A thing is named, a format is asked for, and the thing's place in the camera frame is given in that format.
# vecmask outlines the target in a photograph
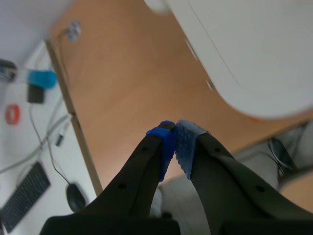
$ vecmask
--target keyboard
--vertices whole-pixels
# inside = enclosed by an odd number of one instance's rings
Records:
[[[50,182],[43,167],[39,162],[35,163],[0,210],[1,222],[8,233],[23,219],[49,186]]]

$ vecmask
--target screw hole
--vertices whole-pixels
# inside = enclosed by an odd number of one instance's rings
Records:
[[[255,188],[259,191],[259,192],[265,192],[265,189],[262,186],[255,186]]]
[[[125,183],[121,183],[118,185],[119,189],[125,189],[126,188],[126,184]]]

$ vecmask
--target blue gripper pad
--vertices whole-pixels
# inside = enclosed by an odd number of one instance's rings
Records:
[[[187,178],[190,180],[196,139],[199,135],[208,133],[208,131],[187,120],[179,120],[176,124],[176,130],[176,159],[178,160],[181,169],[185,172]]]

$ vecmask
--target wooden desk surface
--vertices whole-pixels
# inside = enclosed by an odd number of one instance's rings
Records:
[[[255,122],[233,110],[210,91],[175,17],[155,15],[143,0],[75,1],[51,35],[72,20],[83,31],[62,41],[69,89],[103,188],[163,120],[191,120],[234,152],[313,114]],[[174,160],[166,179],[182,173]]]

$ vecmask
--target black computer mouse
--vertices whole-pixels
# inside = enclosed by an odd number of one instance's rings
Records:
[[[86,201],[76,184],[67,187],[67,203],[73,212],[79,212],[85,208]]]

